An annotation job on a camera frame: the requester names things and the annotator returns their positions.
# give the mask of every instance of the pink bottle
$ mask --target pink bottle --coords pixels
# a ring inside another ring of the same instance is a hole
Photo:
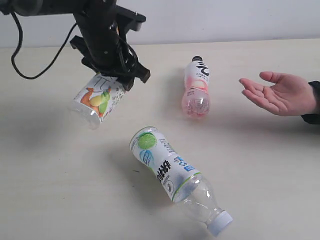
[[[203,118],[210,110],[208,93],[210,71],[200,56],[195,56],[184,71],[185,93],[182,110],[193,119]]]

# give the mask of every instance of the white bottle cap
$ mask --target white bottle cap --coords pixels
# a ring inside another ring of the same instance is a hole
[[[227,213],[227,211],[221,212],[210,224],[207,229],[209,232],[217,237],[219,233],[224,230],[231,222],[233,218]]]

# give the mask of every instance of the bottle cap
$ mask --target bottle cap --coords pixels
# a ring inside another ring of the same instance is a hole
[[[200,56],[194,56],[192,58],[192,62],[194,62],[194,61],[203,61],[203,60],[202,60],[202,57],[200,57]]]
[[[227,213],[227,211],[221,212],[210,224],[207,229],[209,232],[217,237],[222,230],[224,230],[231,222],[233,218]]]

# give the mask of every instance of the plastic bottle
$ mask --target plastic bottle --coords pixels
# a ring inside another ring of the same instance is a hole
[[[185,93],[182,98],[182,110],[185,115],[203,118],[210,110],[208,84],[210,71],[200,56],[195,56],[184,71]]]
[[[69,110],[85,119],[89,128],[97,129],[126,93],[116,80],[96,74],[71,101]]]
[[[205,223],[215,237],[232,221],[214,197],[208,180],[178,155],[155,127],[138,131],[130,142],[134,156],[160,181],[170,199],[193,220]]]

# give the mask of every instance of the fruit label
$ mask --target fruit label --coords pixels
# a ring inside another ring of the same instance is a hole
[[[193,175],[200,172],[183,160],[155,127],[140,130],[131,140],[134,156],[155,174],[172,201],[180,188]]]
[[[97,115],[101,122],[119,103],[126,91],[116,77],[95,75],[77,94],[74,100],[92,109],[91,115]]]
[[[208,92],[210,70],[203,61],[192,61],[184,71],[184,87]]]

